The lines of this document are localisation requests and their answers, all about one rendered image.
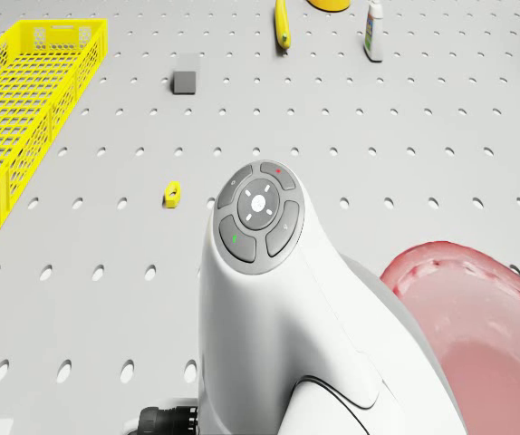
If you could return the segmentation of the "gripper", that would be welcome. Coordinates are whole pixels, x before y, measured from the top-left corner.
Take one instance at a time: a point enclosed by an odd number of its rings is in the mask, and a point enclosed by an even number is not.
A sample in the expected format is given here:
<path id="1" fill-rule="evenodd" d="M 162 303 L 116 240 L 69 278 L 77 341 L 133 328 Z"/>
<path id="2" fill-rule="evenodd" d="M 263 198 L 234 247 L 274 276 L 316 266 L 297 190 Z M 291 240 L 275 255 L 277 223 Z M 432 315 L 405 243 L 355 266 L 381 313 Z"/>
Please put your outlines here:
<path id="1" fill-rule="evenodd" d="M 162 401 L 123 425 L 123 435 L 200 435 L 196 398 Z"/>

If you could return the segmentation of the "yellow bolt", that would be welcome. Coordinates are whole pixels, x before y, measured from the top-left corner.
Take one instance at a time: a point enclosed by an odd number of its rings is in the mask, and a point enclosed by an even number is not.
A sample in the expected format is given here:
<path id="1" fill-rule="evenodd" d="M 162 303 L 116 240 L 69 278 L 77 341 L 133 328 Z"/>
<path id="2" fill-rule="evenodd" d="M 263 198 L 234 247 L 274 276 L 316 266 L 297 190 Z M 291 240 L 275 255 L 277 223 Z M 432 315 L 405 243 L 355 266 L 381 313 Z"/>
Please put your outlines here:
<path id="1" fill-rule="evenodd" d="M 164 189 L 163 204 L 166 208 L 176 208 L 181 199 L 181 186 L 178 181 L 170 181 Z"/>

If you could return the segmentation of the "red plate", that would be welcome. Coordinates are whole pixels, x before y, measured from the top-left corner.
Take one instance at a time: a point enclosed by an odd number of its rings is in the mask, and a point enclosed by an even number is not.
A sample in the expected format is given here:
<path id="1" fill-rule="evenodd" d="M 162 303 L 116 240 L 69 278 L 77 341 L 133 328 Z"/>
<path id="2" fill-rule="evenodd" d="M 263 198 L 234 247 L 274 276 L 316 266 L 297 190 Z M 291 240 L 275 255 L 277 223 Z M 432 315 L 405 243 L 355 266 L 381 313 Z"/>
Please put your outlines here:
<path id="1" fill-rule="evenodd" d="M 520 275 L 468 246 L 435 241 L 381 275 L 438 357 L 469 435 L 520 435 Z"/>

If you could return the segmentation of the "yellow basket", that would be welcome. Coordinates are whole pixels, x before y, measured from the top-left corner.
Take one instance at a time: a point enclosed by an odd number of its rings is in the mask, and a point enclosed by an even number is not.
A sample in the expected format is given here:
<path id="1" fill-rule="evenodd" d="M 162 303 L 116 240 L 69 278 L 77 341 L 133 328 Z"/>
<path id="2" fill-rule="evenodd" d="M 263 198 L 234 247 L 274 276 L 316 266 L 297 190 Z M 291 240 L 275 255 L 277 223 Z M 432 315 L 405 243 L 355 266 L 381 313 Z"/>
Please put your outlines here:
<path id="1" fill-rule="evenodd" d="M 0 35 L 0 227 L 107 47 L 100 18 L 19 20 Z"/>

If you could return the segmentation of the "grey cube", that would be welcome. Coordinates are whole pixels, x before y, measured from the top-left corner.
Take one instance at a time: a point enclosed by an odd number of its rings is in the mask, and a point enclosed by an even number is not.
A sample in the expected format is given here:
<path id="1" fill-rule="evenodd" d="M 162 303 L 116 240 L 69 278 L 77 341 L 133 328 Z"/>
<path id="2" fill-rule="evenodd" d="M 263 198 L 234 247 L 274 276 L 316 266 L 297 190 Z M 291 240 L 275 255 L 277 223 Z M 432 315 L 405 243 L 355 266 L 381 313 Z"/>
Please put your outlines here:
<path id="1" fill-rule="evenodd" d="M 199 57 L 197 53 L 180 53 L 173 70 L 171 90 L 175 95 L 193 95 L 197 91 Z"/>

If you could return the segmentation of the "banana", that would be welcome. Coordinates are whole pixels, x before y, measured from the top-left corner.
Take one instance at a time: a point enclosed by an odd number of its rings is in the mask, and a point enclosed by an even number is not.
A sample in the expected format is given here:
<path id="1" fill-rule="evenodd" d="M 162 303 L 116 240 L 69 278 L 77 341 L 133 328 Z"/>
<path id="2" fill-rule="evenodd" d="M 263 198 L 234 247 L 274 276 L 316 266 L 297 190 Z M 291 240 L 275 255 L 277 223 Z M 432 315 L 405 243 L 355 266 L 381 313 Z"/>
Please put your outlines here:
<path id="1" fill-rule="evenodd" d="M 288 50 L 291 46 L 291 32 L 285 0 L 275 0 L 274 29 L 278 45 Z"/>

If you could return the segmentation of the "small white bottle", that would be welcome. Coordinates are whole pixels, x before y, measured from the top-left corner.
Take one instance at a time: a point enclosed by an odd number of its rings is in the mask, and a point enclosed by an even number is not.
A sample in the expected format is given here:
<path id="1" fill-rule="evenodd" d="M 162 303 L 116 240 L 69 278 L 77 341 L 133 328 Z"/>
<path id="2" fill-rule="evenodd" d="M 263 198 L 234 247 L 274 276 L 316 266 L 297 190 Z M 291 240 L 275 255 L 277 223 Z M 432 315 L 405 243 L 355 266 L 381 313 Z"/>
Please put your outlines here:
<path id="1" fill-rule="evenodd" d="M 380 0 L 369 0 L 364 33 L 364 50 L 375 63 L 383 61 L 383 9 Z"/>

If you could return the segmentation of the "yellow bowl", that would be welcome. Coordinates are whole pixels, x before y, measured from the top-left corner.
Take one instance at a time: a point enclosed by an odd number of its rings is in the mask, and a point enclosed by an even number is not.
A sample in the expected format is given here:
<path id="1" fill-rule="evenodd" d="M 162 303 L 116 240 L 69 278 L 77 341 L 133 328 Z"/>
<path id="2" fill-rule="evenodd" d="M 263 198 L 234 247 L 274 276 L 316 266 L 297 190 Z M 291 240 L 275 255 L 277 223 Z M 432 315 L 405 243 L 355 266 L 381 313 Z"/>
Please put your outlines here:
<path id="1" fill-rule="evenodd" d="M 307 0 L 313 7 L 327 12 L 338 13 L 346 10 L 351 5 L 351 0 Z"/>

